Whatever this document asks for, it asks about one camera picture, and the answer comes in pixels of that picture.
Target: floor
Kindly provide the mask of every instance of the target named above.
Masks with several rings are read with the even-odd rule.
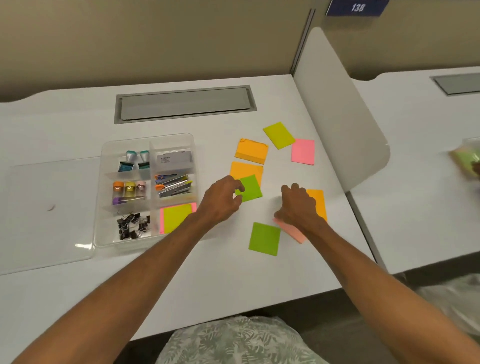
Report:
[[[415,289],[467,273],[480,273],[480,253],[414,269],[397,275],[397,278]],[[244,315],[282,318],[330,364],[397,363],[343,290],[265,307]],[[171,332],[131,341],[115,364],[153,364],[170,335]]]

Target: leaf print fabric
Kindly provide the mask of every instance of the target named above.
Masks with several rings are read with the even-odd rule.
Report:
[[[279,318],[231,317],[175,331],[156,364],[328,364]]]

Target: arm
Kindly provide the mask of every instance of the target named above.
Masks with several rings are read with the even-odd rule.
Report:
[[[275,217],[296,226],[333,270],[367,324],[397,359],[409,363],[478,363],[480,348],[433,305],[385,273],[337,235],[294,183],[282,186]]]
[[[201,237],[239,209],[235,189],[244,191],[231,176],[215,182],[197,212],[81,300],[13,363],[112,363]]]

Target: green sticky note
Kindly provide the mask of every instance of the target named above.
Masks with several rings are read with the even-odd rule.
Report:
[[[278,243],[280,242],[280,232],[281,229],[275,226],[254,222],[248,248],[256,252],[276,256]]]
[[[239,190],[235,190],[235,194],[242,195],[242,202],[250,201],[255,198],[262,197],[262,191],[260,190],[260,186],[258,185],[257,178],[255,175],[251,175],[248,177],[240,178],[240,181],[245,187],[245,192],[240,192]]]
[[[295,138],[288,132],[287,128],[281,122],[267,126],[264,128],[264,132],[277,149],[282,149],[295,143]]]
[[[166,207],[163,209],[164,233],[174,231],[192,213],[191,204]]]

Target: sticky note pad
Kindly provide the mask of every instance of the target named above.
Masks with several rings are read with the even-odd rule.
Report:
[[[264,164],[267,158],[268,145],[254,142],[250,139],[240,139],[235,157],[249,160],[250,162]]]
[[[283,222],[282,220],[279,220],[277,218],[273,218],[273,222],[277,224],[284,232],[286,232],[288,235],[298,241],[300,244],[307,240],[307,237],[303,235],[301,231],[298,230],[295,226],[287,224],[286,222]]]
[[[292,144],[292,162],[314,165],[315,141],[307,139],[295,139]]]
[[[295,143],[295,138],[288,132],[287,128],[281,122],[267,126],[264,128],[264,132],[277,149],[282,149]]]
[[[321,216],[327,221],[327,211],[325,210],[324,192],[322,190],[307,190],[308,196],[313,197],[317,202],[315,206],[317,215]]]
[[[232,167],[230,168],[230,176],[239,180],[243,177],[255,175],[258,185],[262,185],[262,174],[264,172],[263,166],[257,166],[256,164],[242,163],[242,162],[232,162]]]
[[[275,226],[254,222],[248,248],[256,252],[276,256],[278,243],[280,242],[280,231],[280,228]]]
[[[242,202],[250,201],[259,197],[262,197],[262,191],[258,185],[257,178],[255,175],[240,178],[243,187],[245,187],[245,192],[240,192],[240,190],[235,190],[235,194],[242,195]]]
[[[160,209],[160,234],[174,231],[192,212],[197,204],[184,204]]]

